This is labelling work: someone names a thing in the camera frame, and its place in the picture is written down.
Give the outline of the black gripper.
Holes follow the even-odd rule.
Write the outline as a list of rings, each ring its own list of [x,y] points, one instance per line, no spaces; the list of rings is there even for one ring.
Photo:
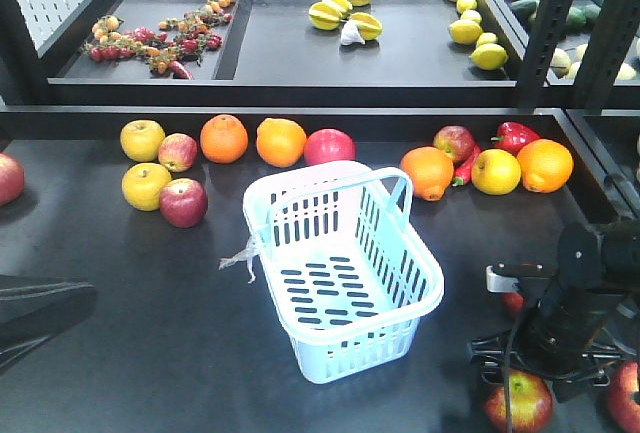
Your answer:
[[[564,403],[593,388],[605,388],[613,367],[625,359],[618,347],[595,343],[573,359],[559,352],[532,352],[514,341],[508,350],[508,336],[476,338],[468,343],[469,360],[479,366],[480,377],[492,385],[504,384],[505,364],[511,370],[526,372],[551,384],[555,398]]]

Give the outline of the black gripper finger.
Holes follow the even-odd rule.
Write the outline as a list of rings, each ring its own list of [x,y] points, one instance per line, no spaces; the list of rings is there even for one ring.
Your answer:
[[[1,369],[85,321],[95,309],[96,287],[81,279],[1,277]]]

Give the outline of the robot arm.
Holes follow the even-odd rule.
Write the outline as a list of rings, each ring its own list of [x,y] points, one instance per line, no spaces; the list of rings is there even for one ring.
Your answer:
[[[551,383],[560,402],[609,383],[608,368],[629,358],[597,336],[618,305],[639,290],[639,223],[571,223],[558,241],[557,269],[496,264],[486,269],[492,293],[518,293],[525,303],[513,326],[469,343],[470,360],[489,383],[505,369]]]

